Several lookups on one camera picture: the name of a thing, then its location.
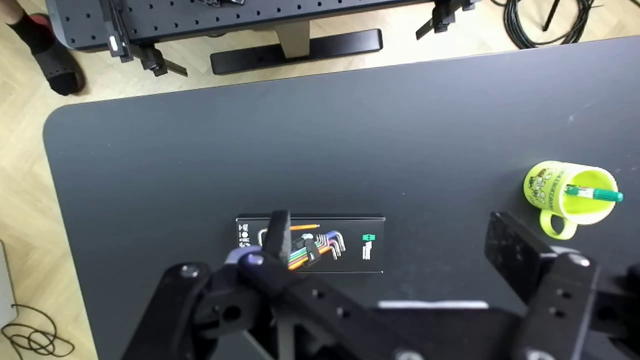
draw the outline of cable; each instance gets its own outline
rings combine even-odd
[[[546,44],[554,44],[554,42],[559,42],[559,44],[578,42],[581,38],[583,29],[585,29],[587,14],[593,6],[593,0],[576,0],[578,2],[578,17],[576,17],[576,22],[572,24],[572,29],[554,41],[534,42],[525,36],[524,29],[522,29],[520,14],[518,14],[518,2],[520,0],[505,0],[504,14],[501,14],[504,30],[505,30],[507,38],[518,48],[536,48],[536,47],[546,47]]]
[[[2,329],[2,335],[11,344],[20,360],[22,360],[22,351],[33,352],[37,356],[54,356],[54,359],[70,356],[75,351],[73,342],[58,336],[58,324],[54,322],[51,317],[48,317],[46,313],[33,306],[25,306],[25,305],[11,305],[11,306],[20,313],[29,310],[33,315],[40,315],[42,318],[48,320],[51,329],[51,330],[42,330],[24,322],[6,324]]]

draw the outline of table surface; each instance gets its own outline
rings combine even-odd
[[[204,0],[121,0],[132,41],[151,42],[417,2],[426,0],[245,0],[242,6],[207,6]],[[106,47],[100,0],[46,0],[46,5],[56,36],[65,47],[78,51]]]
[[[536,227],[524,172],[607,168],[625,203],[568,243],[637,262],[640,41],[67,106],[46,151],[100,359],[117,359],[161,270],[217,266],[242,212],[385,215],[385,274],[331,277],[358,302],[484,299],[491,211]],[[607,344],[591,336],[591,355]]]

